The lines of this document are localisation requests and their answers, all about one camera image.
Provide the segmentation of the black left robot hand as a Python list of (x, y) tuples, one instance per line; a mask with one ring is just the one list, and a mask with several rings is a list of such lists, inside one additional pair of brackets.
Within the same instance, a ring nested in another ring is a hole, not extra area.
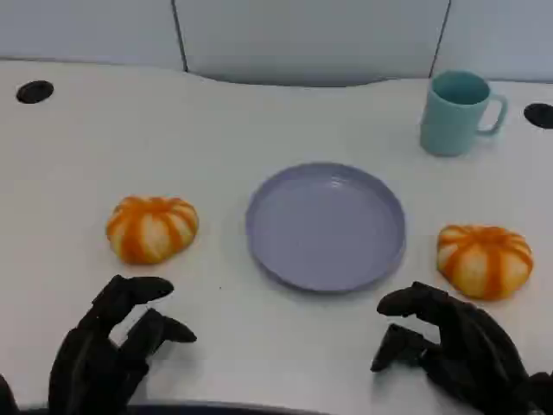
[(51, 369), (51, 414), (121, 414), (149, 372), (149, 358), (164, 342), (193, 343), (185, 324), (148, 309), (117, 345), (111, 331), (140, 304), (171, 294), (159, 277), (114, 276), (63, 340)]

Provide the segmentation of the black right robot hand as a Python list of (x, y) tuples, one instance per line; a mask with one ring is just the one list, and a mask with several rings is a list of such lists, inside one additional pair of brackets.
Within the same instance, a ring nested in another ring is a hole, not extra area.
[(395, 323), (385, 332), (371, 370), (395, 362), (420, 367), (435, 385), (484, 414), (543, 414), (511, 337), (482, 309), (420, 282), (385, 295), (384, 316), (416, 316), (435, 325), (438, 343)]

